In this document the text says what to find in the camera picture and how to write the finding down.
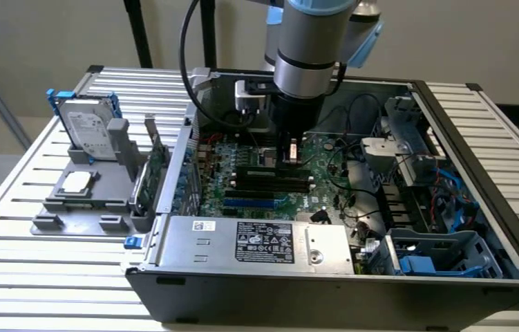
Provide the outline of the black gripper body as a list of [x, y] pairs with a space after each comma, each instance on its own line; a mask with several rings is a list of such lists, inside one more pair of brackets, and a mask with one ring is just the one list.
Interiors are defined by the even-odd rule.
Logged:
[[279, 137], [299, 138], [318, 124], [325, 95], [317, 98], [294, 98], [285, 93], [270, 97], [270, 120]]

